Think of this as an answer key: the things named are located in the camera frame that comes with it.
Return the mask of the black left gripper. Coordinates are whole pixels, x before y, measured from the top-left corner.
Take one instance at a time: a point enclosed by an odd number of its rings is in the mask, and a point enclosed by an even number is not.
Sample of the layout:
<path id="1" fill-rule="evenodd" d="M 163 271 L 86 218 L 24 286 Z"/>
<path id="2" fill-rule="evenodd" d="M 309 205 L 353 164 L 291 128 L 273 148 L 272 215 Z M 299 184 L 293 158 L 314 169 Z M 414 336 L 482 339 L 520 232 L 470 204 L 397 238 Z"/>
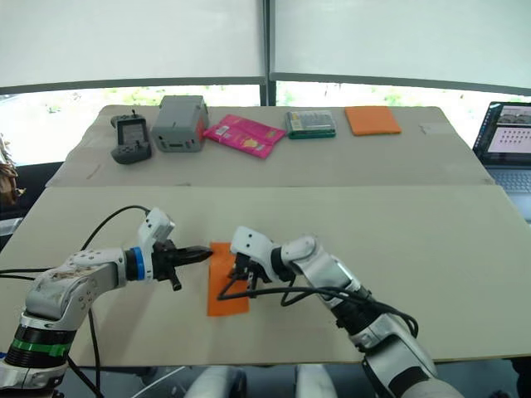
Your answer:
<path id="1" fill-rule="evenodd" d="M 169 281 L 173 291 L 182 289 L 182 284 L 176 274 L 177 266 L 201 263 L 213 255 L 211 248 L 193 245 L 177 249 L 175 244 L 167 239 L 156 242 L 151 254 L 153 266 L 153 279 L 158 282 Z"/>

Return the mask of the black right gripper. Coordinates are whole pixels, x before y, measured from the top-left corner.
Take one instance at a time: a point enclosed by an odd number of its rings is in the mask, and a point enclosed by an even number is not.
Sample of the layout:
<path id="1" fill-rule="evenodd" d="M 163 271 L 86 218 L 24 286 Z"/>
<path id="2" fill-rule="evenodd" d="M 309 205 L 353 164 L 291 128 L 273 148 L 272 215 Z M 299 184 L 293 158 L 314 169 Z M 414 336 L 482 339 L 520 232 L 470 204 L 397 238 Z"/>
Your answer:
<path id="1" fill-rule="evenodd" d="M 246 290 L 254 291 L 258 281 L 268 284 L 270 278 L 267 276 L 264 268 L 251 259 L 250 256 L 238 253 L 233 269 L 230 270 L 228 278 L 234 280 L 246 281 Z"/>

